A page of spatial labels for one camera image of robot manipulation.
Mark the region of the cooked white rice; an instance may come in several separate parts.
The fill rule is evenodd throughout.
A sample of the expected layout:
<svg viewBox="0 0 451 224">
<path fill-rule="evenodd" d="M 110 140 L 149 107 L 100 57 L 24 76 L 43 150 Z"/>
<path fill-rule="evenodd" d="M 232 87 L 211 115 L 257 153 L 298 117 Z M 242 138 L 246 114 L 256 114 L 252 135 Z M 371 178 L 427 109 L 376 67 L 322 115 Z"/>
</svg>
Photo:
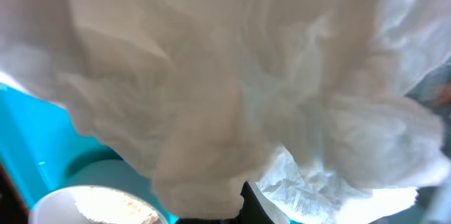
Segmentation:
<svg viewBox="0 0 451 224">
<path fill-rule="evenodd" d="M 145 201 L 106 187 L 76 187 L 72 192 L 78 211 L 91 223 L 164 224 L 166 219 Z"/>
</svg>

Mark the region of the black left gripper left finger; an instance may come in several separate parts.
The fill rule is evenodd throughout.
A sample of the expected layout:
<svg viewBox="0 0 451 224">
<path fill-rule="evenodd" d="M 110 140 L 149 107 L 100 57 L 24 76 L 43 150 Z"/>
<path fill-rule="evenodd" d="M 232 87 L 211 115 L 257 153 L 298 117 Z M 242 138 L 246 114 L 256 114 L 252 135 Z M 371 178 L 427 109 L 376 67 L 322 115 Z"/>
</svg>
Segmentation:
<svg viewBox="0 0 451 224">
<path fill-rule="evenodd" d="M 179 218 L 175 224 L 241 224 L 240 217 L 220 220 L 204 220 L 198 218 Z"/>
</svg>

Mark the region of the white tissue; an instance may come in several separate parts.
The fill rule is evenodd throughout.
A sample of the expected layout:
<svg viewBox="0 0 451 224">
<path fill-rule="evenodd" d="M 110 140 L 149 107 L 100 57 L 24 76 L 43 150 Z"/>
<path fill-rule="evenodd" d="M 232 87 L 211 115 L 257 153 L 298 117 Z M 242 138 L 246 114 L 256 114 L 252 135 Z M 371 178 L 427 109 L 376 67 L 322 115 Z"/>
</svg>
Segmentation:
<svg viewBox="0 0 451 224">
<path fill-rule="evenodd" d="M 301 223 L 408 209 L 450 172 L 408 96 L 449 59 L 450 0 L 1 0 L 1 70 L 182 218 L 245 182 Z"/>
</svg>

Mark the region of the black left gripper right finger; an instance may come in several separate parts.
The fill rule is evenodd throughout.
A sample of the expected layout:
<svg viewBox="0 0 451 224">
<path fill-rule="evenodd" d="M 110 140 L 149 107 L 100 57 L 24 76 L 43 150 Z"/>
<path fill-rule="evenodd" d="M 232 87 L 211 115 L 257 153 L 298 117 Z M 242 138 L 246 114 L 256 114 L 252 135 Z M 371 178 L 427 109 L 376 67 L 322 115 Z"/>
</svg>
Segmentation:
<svg viewBox="0 0 451 224">
<path fill-rule="evenodd" d="M 244 204 L 240 210 L 239 224 L 274 224 L 248 182 L 243 185 L 241 196 Z"/>
</svg>

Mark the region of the grey bowl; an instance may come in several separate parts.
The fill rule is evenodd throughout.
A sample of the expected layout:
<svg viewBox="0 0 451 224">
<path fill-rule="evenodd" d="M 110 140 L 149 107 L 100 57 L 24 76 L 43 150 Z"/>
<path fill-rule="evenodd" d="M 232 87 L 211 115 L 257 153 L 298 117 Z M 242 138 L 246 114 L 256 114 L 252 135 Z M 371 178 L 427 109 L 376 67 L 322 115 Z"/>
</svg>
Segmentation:
<svg viewBox="0 0 451 224">
<path fill-rule="evenodd" d="M 28 219 L 28 223 L 30 223 L 30 224 L 99 224 L 99 223 L 91 223 L 86 217 L 84 217 L 81 214 L 81 212 L 78 211 L 77 207 L 75 206 L 75 201 L 72 197 L 72 192 L 74 191 L 74 189 L 76 187 L 86 187 L 86 186 L 93 186 L 93 185 L 77 185 L 77 186 L 71 186 L 71 187 L 64 187 L 63 189 L 58 189 L 55 192 L 52 192 L 52 193 L 46 195 L 45 197 L 40 199 L 35 204 L 33 209 L 31 210 L 30 216 Z"/>
</svg>

